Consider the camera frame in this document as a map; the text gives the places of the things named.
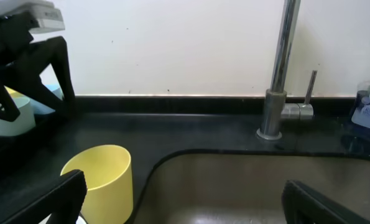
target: wall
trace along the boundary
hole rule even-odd
[[[284,0],[53,0],[78,95],[263,96]],[[354,96],[370,79],[370,0],[302,0],[287,74],[303,96]],[[52,69],[42,75],[55,82]]]

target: sink basin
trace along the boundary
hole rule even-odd
[[[370,220],[370,161],[184,154],[153,172],[134,223],[286,223],[281,194],[290,179]]]

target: countertop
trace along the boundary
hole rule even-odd
[[[132,157],[134,203],[153,167],[174,153],[217,152],[345,156],[370,159],[370,147],[351,142],[346,118],[317,116],[308,123],[286,122],[283,138],[256,137],[261,115],[88,113],[60,127],[26,165],[0,180],[0,206],[59,176],[65,163],[103,144],[125,147]]]

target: yellow object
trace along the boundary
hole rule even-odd
[[[15,90],[13,90],[11,88],[8,88],[6,86],[5,86],[5,88],[6,88],[6,90],[8,91],[9,95],[12,98],[25,97],[25,95],[23,95],[22,93],[16,92]]]
[[[131,155],[115,145],[96,146],[70,159],[60,175],[84,172],[88,192],[81,213],[89,224],[122,224],[133,208]]]

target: faucet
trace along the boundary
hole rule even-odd
[[[284,91],[285,76],[289,65],[292,41],[301,0],[285,0],[279,41],[275,56],[271,87],[266,90],[264,115],[257,135],[266,140],[282,137],[280,122],[282,119],[306,120],[313,118],[313,107],[309,104],[317,71],[312,72],[304,103],[285,103],[287,92]]]

